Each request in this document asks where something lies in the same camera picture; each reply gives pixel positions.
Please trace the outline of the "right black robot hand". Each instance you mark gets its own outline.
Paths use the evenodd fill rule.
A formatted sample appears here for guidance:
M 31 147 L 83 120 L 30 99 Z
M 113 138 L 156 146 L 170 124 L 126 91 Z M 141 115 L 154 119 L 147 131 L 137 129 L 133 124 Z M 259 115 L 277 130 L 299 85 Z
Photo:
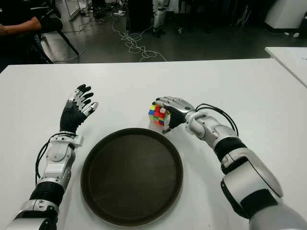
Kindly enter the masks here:
M 164 127 L 162 131 L 163 134 L 185 123 L 186 115 L 195 111 L 193 105 L 187 101 L 171 96 L 156 98 L 156 100 L 152 102 L 152 105 L 159 105 L 170 113 L 170 121 L 169 124 Z

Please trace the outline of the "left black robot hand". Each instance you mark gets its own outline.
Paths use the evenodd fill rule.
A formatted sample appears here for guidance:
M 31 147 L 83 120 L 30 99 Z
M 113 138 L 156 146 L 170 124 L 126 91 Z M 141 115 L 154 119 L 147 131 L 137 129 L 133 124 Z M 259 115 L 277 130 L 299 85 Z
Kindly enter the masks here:
M 60 132 L 76 135 L 78 127 L 95 112 L 99 103 L 92 102 L 91 86 L 82 84 L 68 97 L 60 117 Z

